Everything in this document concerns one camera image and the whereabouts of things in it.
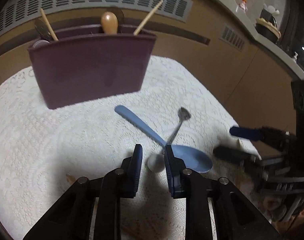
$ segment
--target countertop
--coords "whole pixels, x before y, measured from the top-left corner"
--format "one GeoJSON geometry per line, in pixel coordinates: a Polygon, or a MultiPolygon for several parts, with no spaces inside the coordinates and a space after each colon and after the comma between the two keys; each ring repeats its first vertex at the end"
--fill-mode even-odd
{"type": "Polygon", "coordinates": [[[244,27],[245,31],[258,43],[271,51],[276,57],[284,62],[290,70],[292,70],[301,80],[304,80],[304,71],[296,64],[289,55],[281,50],[276,44],[259,34],[253,23],[247,15],[242,11],[235,0],[214,0],[221,4],[226,10],[229,10],[231,15],[244,27]]]}

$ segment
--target blue plastic spoon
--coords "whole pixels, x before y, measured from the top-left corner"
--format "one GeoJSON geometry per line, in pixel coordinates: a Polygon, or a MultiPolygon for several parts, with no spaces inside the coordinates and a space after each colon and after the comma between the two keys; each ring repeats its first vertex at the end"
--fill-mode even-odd
{"type": "MultiPolygon", "coordinates": [[[[131,110],[125,106],[116,106],[114,109],[116,113],[128,120],[130,123],[135,125],[146,135],[151,137],[162,147],[165,147],[166,142],[154,132],[145,122],[137,117],[131,110]]],[[[206,173],[212,168],[211,159],[202,151],[197,150],[193,147],[184,145],[171,145],[172,151],[175,157],[180,158],[184,161],[187,168],[193,169],[199,173],[206,173]]]]}

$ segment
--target spoon handle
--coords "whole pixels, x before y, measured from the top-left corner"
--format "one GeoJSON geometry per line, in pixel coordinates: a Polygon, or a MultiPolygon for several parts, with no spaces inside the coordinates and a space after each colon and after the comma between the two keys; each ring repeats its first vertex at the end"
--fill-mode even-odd
{"type": "Polygon", "coordinates": [[[146,135],[150,136],[159,145],[165,147],[166,142],[156,132],[154,132],[145,122],[143,122],[139,117],[137,117],[130,109],[127,109],[125,106],[116,106],[114,111],[123,118],[125,118],[126,120],[128,120],[130,123],[135,125],[146,135]]]}
{"type": "Polygon", "coordinates": [[[172,133],[171,137],[168,139],[168,141],[166,142],[166,144],[172,144],[176,135],[178,134],[180,128],[181,128],[181,125],[183,124],[183,121],[181,121],[178,126],[176,127],[175,131],[172,133]]]}

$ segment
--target blue handle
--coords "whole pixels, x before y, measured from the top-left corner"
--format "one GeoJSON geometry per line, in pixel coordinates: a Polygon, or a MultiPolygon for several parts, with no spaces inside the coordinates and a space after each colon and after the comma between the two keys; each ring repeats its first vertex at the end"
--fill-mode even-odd
{"type": "Polygon", "coordinates": [[[230,134],[251,141],[260,141],[264,139],[263,134],[257,129],[249,129],[237,126],[232,126],[230,128],[230,134]]]}
{"type": "Polygon", "coordinates": [[[166,142],[156,132],[154,132],[145,122],[143,122],[139,117],[137,117],[130,109],[127,109],[125,106],[116,106],[114,108],[114,111],[123,118],[125,118],[126,120],[128,120],[130,123],[134,124],[146,135],[150,136],[159,145],[165,147],[166,142]]]}

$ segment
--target metal pin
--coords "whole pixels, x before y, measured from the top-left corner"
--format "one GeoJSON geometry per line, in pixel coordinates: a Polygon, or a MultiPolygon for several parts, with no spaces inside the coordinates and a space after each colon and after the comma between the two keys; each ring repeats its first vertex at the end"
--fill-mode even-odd
{"type": "Polygon", "coordinates": [[[281,187],[282,187],[282,183],[277,184],[276,191],[279,191],[281,189],[281,187]]]}
{"type": "Polygon", "coordinates": [[[79,183],[79,184],[84,184],[84,183],[86,183],[88,181],[88,178],[87,177],[79,177],[78,179],[77,179],[77,182],[79,183]]]}
{"type": "Polygon", "coordinates": [[[262,179],[264,179],[265,181],[268,181],[268,177],[269,177],[269,174],[266,171],[263,171],[262,172],[262,179]]]}
{"type": "Polygon", "coordinates": [[[124,170],[122,168],[117,168],[114,172],[116,175],[122,175],[124,173],[124,170]]]}
{"type": "Polygon", "coordinates": [[[226,185],[229,183],[229,180],[225,177],[221,177],[221,178],[219,178],[219,182],[223,185],[226,185]]]}
{"type": "Polygon", "coordinates": [[[184,169],[182,172],[185,175],[191,175],[192,174],[192,170],[191,169],[184,169]]]}
{"type": "Polygon", "coordinates": [[[251,159],[251,161],[253,161],[255,163],[256,157],[254,155],[251,155],[250,159],[251,159]]]}
{"type": "Polygon", "coordinates": [[[288,191],[292,191],[293,186],[294,186],[294,184],[293,184],[293,183],[291,183],[288,191]]]}

